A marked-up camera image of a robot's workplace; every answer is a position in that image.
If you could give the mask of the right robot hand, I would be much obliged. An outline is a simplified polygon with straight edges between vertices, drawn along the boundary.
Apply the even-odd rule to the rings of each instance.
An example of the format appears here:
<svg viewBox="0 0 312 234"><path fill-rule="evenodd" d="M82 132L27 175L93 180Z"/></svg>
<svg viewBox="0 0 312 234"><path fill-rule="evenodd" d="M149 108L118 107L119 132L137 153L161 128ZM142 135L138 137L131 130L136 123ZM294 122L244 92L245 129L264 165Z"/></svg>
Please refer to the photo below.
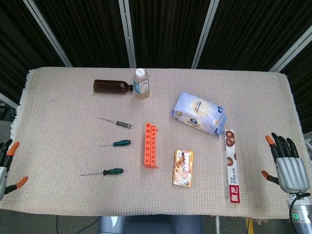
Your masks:
<svg viewBox="0 0 312 234"><path fill-rule="evenodd" d="M280 186L288 194L302 194L310 188L303 160L299 157L295 143L290 138L271 133L265 139L270 147L275 163L277 177L262 170L267 181Z"/></svg>

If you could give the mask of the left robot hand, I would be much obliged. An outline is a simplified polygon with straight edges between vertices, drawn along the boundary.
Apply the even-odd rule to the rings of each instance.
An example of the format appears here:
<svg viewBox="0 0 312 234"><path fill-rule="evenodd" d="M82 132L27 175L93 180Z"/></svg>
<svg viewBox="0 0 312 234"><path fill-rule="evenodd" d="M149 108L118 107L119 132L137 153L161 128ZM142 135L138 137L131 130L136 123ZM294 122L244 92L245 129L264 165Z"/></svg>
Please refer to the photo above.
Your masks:
<svg viewBox="0 0 312 234"><path fill-rule="evenodd" d="M6 143L0 143L0 199L2 200L5 195L11 193L17 189L20 189L27 181L28 177L23 177L18 183L7 186L7 178L10 170L10 166L13 161L13 156L18 149L20 143L15 142L11 147L12 140L8 140Z"/></svg>

